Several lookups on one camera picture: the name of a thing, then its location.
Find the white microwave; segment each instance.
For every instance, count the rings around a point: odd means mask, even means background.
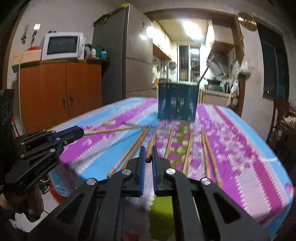
[[[40,44],[41,60],[57,58],[84,59],[85,38],[83,33],[47,33]]]

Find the metal bolt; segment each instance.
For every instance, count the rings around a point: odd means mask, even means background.
[[[96,180],[95,180],[94,178],[89,178],[89,179],[86,180],[86,184],[87,184],[87,185],[92,186],[92,185],[94,185],[95,183],[96,183]]]
[[[205,184],[205,185],[209,185],[209,184],[211,183],[211,180],[208,179],[207,177],[204,177],[204,178],[202,179],[202,183]]]
[[[173,168],[168,168],[165,170],[165,172],[169,175],[174,175],[176,173],[176,170]]]
[[[131,170],[130,169],[123,169],[122,172],[121,172],[123,175],[130,175],[131,174]]]

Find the kitchen ceiling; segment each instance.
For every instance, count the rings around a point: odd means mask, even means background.
[[[196,23],[201,32],[202,38],[200,40],[193,40],[191,39],[184,30],[183,21],[190,21],[192,23]],[[205,37],[207,35],[207,27],[208,27],[208,20],[205,19],[163,19],[157,21],[164,32],[169,36],[172,42],[177,43],[187,43],[187,44],[197,44],[205,43]]]

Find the refrigerator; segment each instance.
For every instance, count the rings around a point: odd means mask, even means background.
[[[93,45],[110,57],[102,77],[103,105],[133,97],[155,97],[152,88],[152,38],[146,34],[150,19],[133,6],[94,26]]]

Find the tablecloth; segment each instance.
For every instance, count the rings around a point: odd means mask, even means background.
[[[193,141],[187,176],[200,180],[205,176],[200,133],[202,128],[208,136],[217,161],[223,181],[222,189],[273,236],[289,211],[294,191],[289,176],[269,146],[248,124],[226,107],[199,104],[195,121],[189,123],[159,120],[157,106],[157,100],[153,98],[128,98],[52,129],[60,131],[78,125],[91,131],[116,128],[121,126],[122,122],[151,124],[152,128],[142,145],[148,146],[150,135],[157,127],[155,144],[158,155],[163,157],[170,130],[174,128],[168,159],[171,166],[178,170],[182,168],[191,130]],[[67,145],[60,160],[70,164],[60,164],[50,173],[56,191],[60,195],[68,196],[88,178],[105,179],[139,133],[140,130],[132,129],[85,136]],[[212,167],[211,179],[215,181]],[[173,234],[170,199],[154,197],[151,164],[146,164],[143,196],[130,198],[127,206],[129,208],[126,209],[125,215],[128,216],[129,212],[138,212],[138,215],[133,215],[132,220],[127,218],[125,230],[139,235],[145,233],[158,240],[167,240]],[[167,231],[163,235],[158,231],[161,215],[165,216],[167,222]]]

